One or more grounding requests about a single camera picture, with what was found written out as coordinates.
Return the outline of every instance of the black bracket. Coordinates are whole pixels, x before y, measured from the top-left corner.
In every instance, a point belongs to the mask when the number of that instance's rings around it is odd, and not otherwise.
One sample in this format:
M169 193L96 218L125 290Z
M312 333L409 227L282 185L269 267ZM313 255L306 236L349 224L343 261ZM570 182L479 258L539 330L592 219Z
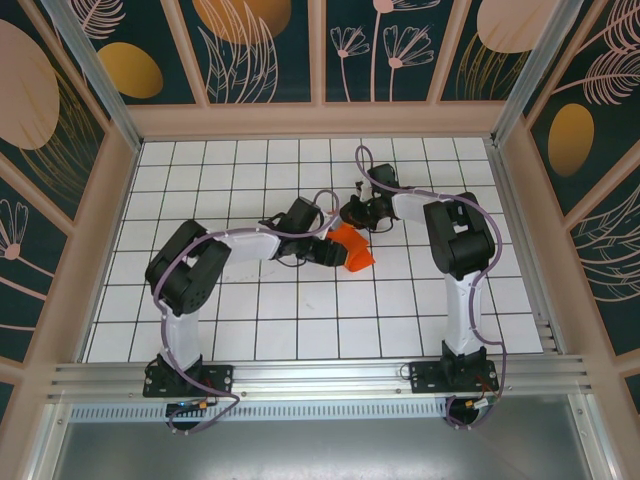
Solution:
M231 393L232 365L204 365L200 357L200 360L185 373L198 383ZM161 355L158 355L157 365L148 366L145 369L142 396L145 398L196 398L207 397L209 394L186 382L164 361Z

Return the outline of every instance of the white tile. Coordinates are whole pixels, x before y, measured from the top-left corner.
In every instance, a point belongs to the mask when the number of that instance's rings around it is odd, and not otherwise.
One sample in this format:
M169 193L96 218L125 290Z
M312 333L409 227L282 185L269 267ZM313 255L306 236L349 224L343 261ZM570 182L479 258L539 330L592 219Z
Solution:
M460 162L460 167L467 187L495 184L489 162Z
M229 217L262 217L264 209L263 190L234 190L231 192Z
M153 242L153 249L160 250L166 245L169 239L172 237L176 230L180 228L180 225L184 223L184 220L160 220L158 222L158 231L156 232L156 238Z
M260 263L256 261L226 265L221 275L224 283L255 283L260 276Z
M336 318L335 284L299 283L298 318Z
M142 285L149 266L149 252L117 252L111 267L109 284Z
M135 323L99 323L89 352L92 362L126 362L133 341Z
M283 259L289 265L295 263L294 257L286 257ZM336 279L336 269L333 267L325 267L317 263L307 262L298 269L298 279L301 282L322 282L333 281Z
M300 161L329 163L331 161L329 140L325 138L300 140Z
M416 280L416 300L419 315L447 315L447 287L442 280Z
M167 192L162 202L160 218L163 220L187 220L193 218L197 192Z
M513 245L502 246L502 256L493 270L489 272L489 278L493 277L519 277L520 266Z
M331 188L331 164L301 163L300 188Z
M207 142L204 152L205 164L234 163L236 158L236 142L228 140L217 140Z
M141 301L142 285L106 287L98 322L135 322Z
M362 173L355 162L334 163L331 165L331 176L334 187L351 188L356 193L356 182L362 180Z
M376 281L376 297L381 317L416 314L411 280Z
M253 360L256 344L256 321L218 322L213 360Z
M133 337L130 362L150 362L162 349L160 322L139 323Z
M531 311L529 298L521 278L492 278L489 280L491 293L500 313L528 313Z
M485 160L487 150L482 138L456 138L456 150L460 160Z
M442 340L447 332L447 317L420 317L420 335L425 357L442 355Z
M421 138L394 138L393 151L396 161L426 160Z
M331 161L353 162L356 148L360 145L359 138L332 138Z
M227 218L231 192L198 192L195 218Z
M146 142L140 165L171 165L174 142Z
M502 214L491 215L495 222L498 224L498 229L500 230L500 235L502 236L502 241L504 243L511 243L513 240L511 239L511 232L509 232L509 226L507 225L507 219ZM491 230L491 234L495 240L495 233L491 226L489 226Z
M285 267L272 260L260 262L261 282L295 282L297 278L297 268Z
M396 164L396 175L401 186L430 187L431 179L427 162L400 162Z
M460 186L462 189L464 185L458 162L429 162L429 171L436 189L446 186Z
M233 188L264 190L266 165L236 165Z
M118 251L151 250L158 222L151 220L122 222Z
M338 320L340 358L380 357L378 320L347 318Z
M296 321L258 322L256 360L294 360L296 358Z
M267 165L267 188L298 188L298 164Z
M205 142L178 142L171 165L200 165L204 157Z
M163 192L167 184L169 167L140 167L133 183L134 192Z
M373 274L376 280L411 278L407 247L373 248Z
M157 220L163 196L162 192L132 193L125 218L127 220Z
M436 267L433 261L433 254L429 247L409 247L409 258L411 259L411 273L413 278L435 278L441 279L444 274Z
M409 245L429 245L429 232L424 223L406 220L404 228L407 231L407 242Z
M375 317L376 315L373 282L338 283L338 317Z
M279 212L287 212L298 198L298 190L267 190L264 203L266 217Z
M542 353L533 315L499 315L498 320L508 353Z
M296 318L298 286L295 283L263 283L260 285L258 318Z
M393 155L393 145L391 144L390 138L363 138L362 145L371 150L374 165L393 162L395 160L395 156ZM366 156L366 154L364 158L365 162L369 163L369 157Z
M266 140L240 140L236 153L236 163L266 163Z
M219 320L251 320L258 312L258 285L226 283L220 285Z
M269 163L298 163L298 140L269 140Z
M404 233L403 223L402 221L394 221L393 228L386 232L385 230L391 225L390 220L385 218L378 222L378 229L375 233L371 233L371 245L374 247L406 245L407 237Z
M213 342L216 335L216 322L198 323L198 345L202 360L210 362L213 360Z
M338 358L338 323L336 320L298 322L298 358Z
M423 138L427 160L457 160L456 149L451 138Z
M350 272L345 267L336 268L336 278L341 281L373 280L373 267L369 266L357 272Z
M193 165L171 167L167 191L198 190L201 169L202 167Z
M205 165L199 190L231 190L232 176L233 165Z
M416 317L381 318L380 343L383 357L420 357L420 330Z

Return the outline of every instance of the orange object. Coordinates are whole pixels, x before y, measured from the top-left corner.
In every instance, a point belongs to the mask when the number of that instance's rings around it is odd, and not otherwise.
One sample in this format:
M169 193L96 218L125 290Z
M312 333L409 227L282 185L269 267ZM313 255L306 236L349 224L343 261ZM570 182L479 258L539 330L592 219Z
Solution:
M347 261L344 267L350 272L360 271L375 263L373 255L367 249L369 242L352 226L343 223L337 230L329 232L327 237L347 249Z

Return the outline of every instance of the floral wallpaper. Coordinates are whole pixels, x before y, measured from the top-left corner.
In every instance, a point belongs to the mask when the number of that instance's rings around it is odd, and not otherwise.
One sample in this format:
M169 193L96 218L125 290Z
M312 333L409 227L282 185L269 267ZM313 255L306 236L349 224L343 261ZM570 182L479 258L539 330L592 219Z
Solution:
M24 360L66 241L0 179L0 356Z
M424 101L452 0L328 0L326 101Z

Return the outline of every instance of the enclosure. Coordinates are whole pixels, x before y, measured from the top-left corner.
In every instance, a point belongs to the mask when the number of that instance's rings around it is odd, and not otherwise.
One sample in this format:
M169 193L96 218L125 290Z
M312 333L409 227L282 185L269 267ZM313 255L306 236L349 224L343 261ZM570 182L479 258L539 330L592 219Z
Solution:
M2 478L635 478L639 39L637 0L3 2ZM360 146L495 221L495 413L456 431L456 391L414 393L453 307L432 228L391 215L358 271L224 268L197 344L239 403L172 435L150 262L189 219L325 189L329 218Z

